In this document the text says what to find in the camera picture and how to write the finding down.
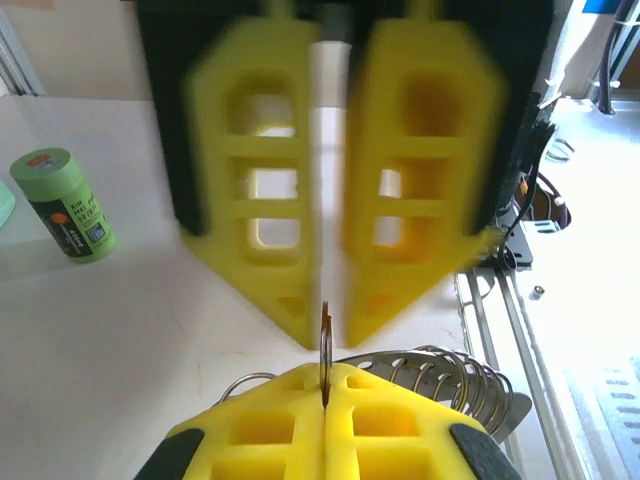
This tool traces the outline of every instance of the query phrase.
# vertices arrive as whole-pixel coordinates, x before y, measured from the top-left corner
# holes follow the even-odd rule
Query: metal coil spring
[[[422,345],[415,348],[414,351],[435,354],[456,366],[459,378],[450,408],[479,421],[490,435],[494,435],[503,427],[511,411],[514,398],[511,382],[503,373],[494,370],[487,364],[478,362],[466,352],[452,351],[433,345]],[[398,361],[394,362],[393,371],[388,378],[392,383],[397,383],[396,377],[398,371],[407,362],[402,356],[399,356],[397,360]],[[422,364],[411,390],[417,393],[418,387],[425,374],[436,367],[437,365],[435,363],[425,362]],[[438,382],[435,390],[433,394],[429,396],[431,400],[436,402],[440,401],[439,394],[442,386],[445,382],[453,379],[453,374],[441,373],[437,375],[437,379]],[[474,387],[473,395],[469,398],[471,386]],[[493,389],[496,395],[493,405],[489,411],[486,412],[488,408],[487,401],[490,398],[490,389]]]
[[[468,415],[478,422],[480,422],[490,435],[495,435],[505,424],[511,411],[514,399],[513,388],[509,379],[502,373],[497,372],[489,365],[480,363],[475,360],[466,352],[452,351],[443,347],[436,347],[432,345],[423,345],[413,350],[406,352],[397,352],[395,360],[392,363],[392,372],[387,378],[392,383],[397,382],[398,373],[403,367],[407,367],[408,361],[403,353],[409,354],[411,352],[427,352],[439,359],[444,359],[456,368],[456,376],[454,374],[445,372],[438,373],[437,369],[439,365],[436,362],[429,361],[425,355],[424,363],[422,363],[417,369],[417,375],[412,385],[402,385],[413,392],[419,393],[418,389],[422,382],[426,380],[427,375],[435,377],[435,388],[430,395],[427,395],[433,401],[447,401],[448,399],[441,398],[441,392],[446,383],[449,385],[451,382],[455,383],[455,393],[453,398],[450,399],[450,408]],[[360,366],[363,370],[370,370],[373,363],[363,362],[367,365]],[[255,379],[273,379],[277,375],[267,372],[251,373],[245,375],[242,378],[236,380],[227,390],[222,394],[218,403],[227,400],[233,391],[245,382]]]

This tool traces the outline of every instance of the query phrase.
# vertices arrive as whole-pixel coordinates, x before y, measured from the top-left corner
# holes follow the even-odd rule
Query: wall
[[[3,10],[47,95],[148,98],[131,4],[118,0],[23,0],[22,4],[39,8],[6,5]]]
[[[560,39],[560,72],[565,95],[581,97],[595,73],[612,15],[582,13],[594,0],[557,0],[556,13],[567,15]],[[149,98],[132,4],[119,0],[0,0],[31,3],[39,8],[5,5],[4,11],[27,53],[46,94],[63,97]],[[329,72],[339,67],[338,46],[324,51],[320,71],[320,104],[336,105],[337,80]],[[565,75],[557,75],[565,70]]]

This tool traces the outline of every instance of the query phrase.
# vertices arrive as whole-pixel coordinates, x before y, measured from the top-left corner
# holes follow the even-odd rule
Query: white tabletop
[[[545,159],[540,170],[573,221],[552,235],[529,232],[533,270],[516,275],[552,399],[557,457],[571,479],[640,478],[640,110],[636,102],[614,108],[607,116],[589,101],[558,103],[559,138],[576,151],[567,163]],[[535,285],[545,289],[537,300],[530,297]]]
[[[331,233],[340,112],[317,115]],[[133,478],[169,428],[239,376],[317,361],[180,243],[151,104],[5,96],[0,145],[18,199],[0,229],[0,478]],[[66,259],[8,175],[50,146],[74,154],[117,235],[94,264]],[[340,255],[323,243],[330,277]],[[463,347],[451,279],[358,351],[427,343]]]

